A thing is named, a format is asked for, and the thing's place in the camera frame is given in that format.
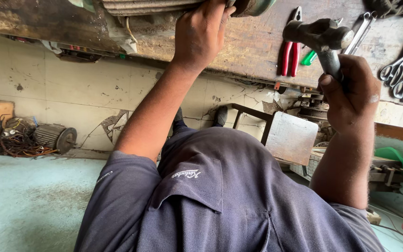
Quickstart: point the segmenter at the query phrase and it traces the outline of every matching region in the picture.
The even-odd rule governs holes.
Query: wooden chair
[[[270,115],[236,103],[232,104],[232,108],[238,110],[234,129],[239,128],[244,114],[262,119],[266,124],[261,143],[273,157],[286,163],[309,164],[310,152],[318,132],[316,123],[279,111]]]

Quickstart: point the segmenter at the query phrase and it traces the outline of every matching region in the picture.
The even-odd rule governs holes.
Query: embroidered logo
[[[101,176],[100,179],[98,179],[98,180],[96,181],[96,185],[97,185],[97,183],[99,183],[101,180],[103,180],[106,176],[108,176],[108,175],[110,175],[110,174],[112,174],[112,173],[113,173],[113,171],[111,171],[111,172],[109,172],[109,173],[107,173],[107,174]]]
[[[175,177],[187,177],[187,178],[198,178],[198,175],[200,174],[201,171],[198,172],[198,170],[186,170],[186,171],[180,171],[175,173],[174,175],[172,175],[171,178],[175,178]]]

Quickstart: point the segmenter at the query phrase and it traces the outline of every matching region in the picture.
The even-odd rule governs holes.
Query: hand
[[[214,60],[223,46],[228,16],[236,8],[225,8],[225,0],[207,0],[176,22],[175,55],[171,64],[197,75]]]
[[[350,80],[349,92],[344,93],[342,85],[330,75],[318,80],[318,90],[323,91],[330,105],[327,119],[342,135],[363,136],[366,130],[373,130],[381,83],[364,58],[339,54],[339,60],[345,79]]]

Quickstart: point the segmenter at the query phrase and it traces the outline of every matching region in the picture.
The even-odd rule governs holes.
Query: green screwdriver handle
[[[304,59],[301,61],[301,65],[304,66],[310,66],[312,62],[316,59],[316,52],[312,50],[308,55],[304,57]]]

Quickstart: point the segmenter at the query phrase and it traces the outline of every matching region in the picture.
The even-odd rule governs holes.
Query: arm
[[[125,125],[115,150],[156,161],[184,96],[223,45],[228,16],[225,0],[205,1],[176,23],[175,55]]]
[[[330,108],[327,118],[337,131],[316,168],[310,188],[327,202],[365,209],[368,172],[374,144],[374,114],[380,82],[364,58],[339,55],[342,71],[350,79],[350,92],[330,75],[319,79]]]

